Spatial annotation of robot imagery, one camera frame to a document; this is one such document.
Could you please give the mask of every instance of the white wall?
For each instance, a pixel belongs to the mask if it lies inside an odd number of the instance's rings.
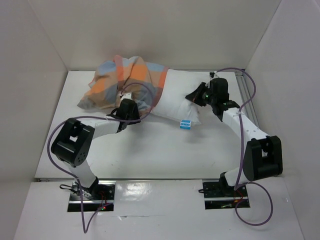
[[[70,70],[114,55],[245,68],[281,0],[29,0]]]
[[[0,1],[0,233],[13,239],[66,75],[27,0]]]
[[[282,140],[285,182],[306,240],[320,236],[320,0],[282,0],[247,70],[261,128]]]

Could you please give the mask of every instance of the red wire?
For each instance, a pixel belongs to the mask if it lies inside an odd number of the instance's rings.
[[[99,205],[99,208],[102,206],[102,204],[103,204],[103,202],[104,202],[104,200],[106,200],[106,199],[104,199],[104,195],[101,193],[101,192],[99,192],[99,194],[101,195],[101,203],[100,203],[100,205]]]

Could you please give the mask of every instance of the black joint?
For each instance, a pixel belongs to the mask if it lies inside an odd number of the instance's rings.
[[[219,178],[220,190],[225,197],[233,197],[235,193],[234,187],[228,185],[228,182],[225,177],[225,173],[226,172],[223,172],[220,174],[220,178]]]
[[[249,181],[256,181],[282,174],[282,146],[277,136],[248,141],[243,158],[243,173]]]
[[[128,125],[137,124],[141,122],[137,103],[127,98],[123,99],[120,103],[120,106],[114,109],[108,116],[119,120],[134,121],[120,122],[117,131],[118,133],[126,129]]]
[[[93,127],[69,118],[53,141],[51,152],[75,168],[86,160],[94,133]]]

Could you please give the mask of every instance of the black bracket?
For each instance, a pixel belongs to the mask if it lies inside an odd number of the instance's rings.
[[[243,173],[249,181],[256,181],[282,174],[282,146],[277,136],[248,141],[243,159]]]
[[[75,168],[86,160],[94,133],[93,127],[69,118],[53,141],[51,152]]]
[[[228,81],[225,78],[214,78],[209,85],[202,82],[198,88],[185,98],[201,107],[209,104],[212,112],[222,122],[224,111],[240,106],[232,100],[229,100]]]
[[[137,120],[135,122],[120,122],[117,133],[126,129],[128,125],[137,124],[141,122],[139,120],[140,116],[139,116],[137,103],[127,98],[123,99],[120,103],[120,106],[118,108],[115,108],[111,112],[111,114],[108,114],[107,116],[110,116],[119,120],[128,120],[128,121]]]

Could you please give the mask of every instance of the white box enclosure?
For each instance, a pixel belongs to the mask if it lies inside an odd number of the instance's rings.
[[[319,238],[315,221],[320,218],[319,0],[2,0],[0,13],[1,239]],[[106,179],[189,180],[140,181],[135,187],[152,190],[141,201],[130,200],[123,191],[132,187],[131,182],[119,181],[114,212],[99,213],[87,235],[82,233],[80,214],[66,212],[68,193],[57,182],[71,180],[51,169],[42,152],[50,128],[68,113],[81,113],[73,102],[84,94],[96,67],[114,55],[141,56],[177,70],[237,67],[252,75],[257,94],[246,114],[282,142],[283,174],[261,181],[274,200],[273,220],[251,228],[232,209],[204,210],[203,196],[194,193],[201,188],[199,179],[218,178],[218,173],[236,167],[240,143],[219,121],[212,123],[211,112],[203,108],[203,132],[188,141],[190,154],[181,159],[169,144],[182,149],[188,134],[169,120],[152,116],[144,129],[130,128],[127,134],[128,139],[139,137],[148,145],[152,136],[146,130],[161,126],[163,133],[175,131],[177,140],[160,137],[157,142],[169,149],[161,164],[140,161],[150,155],[142,145],[127,164],[117,163],[114,155],[115,170],[107,161],[100,167],[92,163],[92,169]],[[240,103],[248,99],[253,90],[250,82],[232,72],[225,78],[233,82],[231,98]],[[73,85],[76,94],[71,96],[68,89]],[[216,150],[213,158],[227,158],[223,151],[228,143],[234,149],[230,164],[217,161],[212,171],[209,160],[198,159],[199,164],[193,160],[198,151],[210,157],[202,142],[209,134],[225,136],[221,141],[210,138]],[[181,145],[178,137],[183,139]],[[94,144],[91,151],[96,154],[90,154],[107,155],[108,151],[99,151],[101,147]],[[161,148],[155,152],[159,157]],[[49,182],[36,182],[39,179]],[[251,208],[240,213],[248,220],[263,220],[268,199],[254,186],[248,187],[248,194]]]

